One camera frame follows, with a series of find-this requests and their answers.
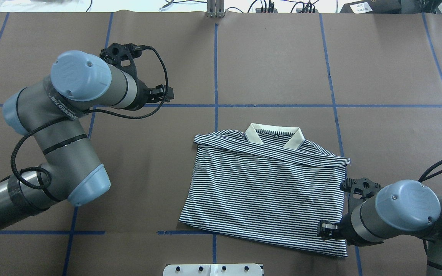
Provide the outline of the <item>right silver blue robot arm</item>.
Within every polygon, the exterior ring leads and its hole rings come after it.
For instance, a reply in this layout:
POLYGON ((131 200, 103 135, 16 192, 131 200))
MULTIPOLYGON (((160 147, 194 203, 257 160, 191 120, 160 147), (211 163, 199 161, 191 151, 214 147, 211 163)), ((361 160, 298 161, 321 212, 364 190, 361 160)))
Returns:
POLYGON ((427 276, 442 276, 442 196, 415 180, 381 187, 367 178, 348 178, 340 189, 349 193, 349 212, 339 222, 321 220, 317 235, 374 246, 409 235, 427 246, 427 276))

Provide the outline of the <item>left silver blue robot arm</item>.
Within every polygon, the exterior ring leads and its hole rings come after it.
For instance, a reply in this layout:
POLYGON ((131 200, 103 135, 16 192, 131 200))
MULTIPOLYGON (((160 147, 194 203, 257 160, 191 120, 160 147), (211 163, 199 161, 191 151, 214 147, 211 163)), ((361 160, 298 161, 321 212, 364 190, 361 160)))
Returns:
POLYGON ((60 54, 50 74, 12 95, 2 106, 6 124, 21 135, 10 156, 11 174, 0 181, 0 230, 67 200, 75 207, 111 188, 79 119, 103 112, 95 105, 137 111, 174 98, 158 51, 113 43, 99 56, 79 50, 60 54))

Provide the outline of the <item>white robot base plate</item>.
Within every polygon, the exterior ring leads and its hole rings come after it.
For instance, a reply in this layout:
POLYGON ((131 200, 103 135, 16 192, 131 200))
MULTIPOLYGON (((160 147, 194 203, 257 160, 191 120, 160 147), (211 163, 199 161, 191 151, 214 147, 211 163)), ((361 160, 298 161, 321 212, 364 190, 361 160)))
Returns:
POLYGON ((256 263, 170 264, 163 276, 263 276, 264 267, 256 263))

